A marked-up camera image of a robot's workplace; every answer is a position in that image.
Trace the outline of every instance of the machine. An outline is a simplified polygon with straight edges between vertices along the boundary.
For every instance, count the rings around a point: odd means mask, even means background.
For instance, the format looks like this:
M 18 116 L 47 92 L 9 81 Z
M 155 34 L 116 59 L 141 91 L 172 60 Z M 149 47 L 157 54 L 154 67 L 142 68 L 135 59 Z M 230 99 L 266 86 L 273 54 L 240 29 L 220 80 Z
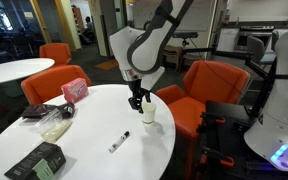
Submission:
M 161 77 L 163 48 L 193 0 L 163 0 L 146 31 L 126 27 L 110 37 L 114 55 L 133 96 L 133 109 L 141 109 L 142 98 L 150 102 L 150 90 Z M 277 42 L 277 75 L 258 121 L 245 133 L 248 146 L 277 169 L 288 171 L 288 33 Z
M 161 59 L 166 43 L 180 24 L 193 0 L 163 0 L 146 31 L 126 27 L 110 36 L 111 47 L 124 80 L 133 96 L 131 107 L 143 113 L 142 98 L 164 73 Z
M 276 43 L 273 89 L 254 125 L 244 134 L 247 145 L 277 169 L 288 171 L 288 32 Z

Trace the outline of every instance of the door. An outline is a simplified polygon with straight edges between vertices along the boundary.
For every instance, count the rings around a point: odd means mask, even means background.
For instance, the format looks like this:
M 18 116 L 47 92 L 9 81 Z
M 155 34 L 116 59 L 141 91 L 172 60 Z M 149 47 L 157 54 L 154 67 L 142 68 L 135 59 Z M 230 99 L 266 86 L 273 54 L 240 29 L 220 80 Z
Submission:
M 67 43 L 75 51 L 61 0 L 30 0 L 46 43 Z

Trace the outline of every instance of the round table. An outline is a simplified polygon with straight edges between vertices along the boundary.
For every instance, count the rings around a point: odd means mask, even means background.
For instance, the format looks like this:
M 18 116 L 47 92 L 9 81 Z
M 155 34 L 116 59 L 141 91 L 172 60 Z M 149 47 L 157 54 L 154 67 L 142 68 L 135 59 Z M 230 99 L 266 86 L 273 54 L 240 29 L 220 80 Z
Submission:
M 0 83 L 21 79 L 53 66 L 54 60 L 32 58 L 0 64 Z
M 67 162 L 55 179 L 159 179 L 171 158 L 175 125 L 167 105 L 154 94 L 155 123 L 144 126 L 143 114 L 131 109 L 126 85 L 89 87 L 89 95 L 75 104 L 73 123 L 56 142 Z M 46 104 L 65 103 L 63 95 Z M 34 122 L 21 118 L 0 135 L 0 179 L 13 165 L 42 143 L 30 131 Z M 110 146 L 126 131 L 130 136 L 114 152 Z

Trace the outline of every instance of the white marker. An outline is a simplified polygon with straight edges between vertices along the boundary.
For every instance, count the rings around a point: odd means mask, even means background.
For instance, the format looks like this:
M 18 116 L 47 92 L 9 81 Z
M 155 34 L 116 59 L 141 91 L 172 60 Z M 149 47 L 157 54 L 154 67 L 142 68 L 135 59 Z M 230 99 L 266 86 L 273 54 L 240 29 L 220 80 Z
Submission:
M 126 131 L 123 136 L 121 136 L 109 149 L 113 153 L 125 140 L 130 136 L 130 132 Z

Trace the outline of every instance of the orange chair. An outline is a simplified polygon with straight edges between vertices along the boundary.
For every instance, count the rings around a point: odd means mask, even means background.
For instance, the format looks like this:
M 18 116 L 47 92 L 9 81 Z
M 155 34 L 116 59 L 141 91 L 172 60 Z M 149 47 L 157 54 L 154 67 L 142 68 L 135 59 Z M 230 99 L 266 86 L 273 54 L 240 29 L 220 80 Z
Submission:
M 53 59 L 52 67 L 66 65 L 71 60 L 71 51 L 65 43 L 49 43 L 40 46 L 40 58 Z
M 177 133 L 188 139 L 185 179 L 191 176 L 194 150 L 201 124 L 200 115 L 208 100 L 238 103 L 249 80 L 249 74 L 235 66 L 216 61 L 195 61 L 183 79 L 184 91 L 171 85 L 157 91 L 170 108 Z
M 62 93 L 61 86 L 76 78 L 84 78 L 87 86 L 92 82 L 81 67 L 59 66 L 32 75 L 22 81 L 22 89 L 30 104 L 42 104 Z

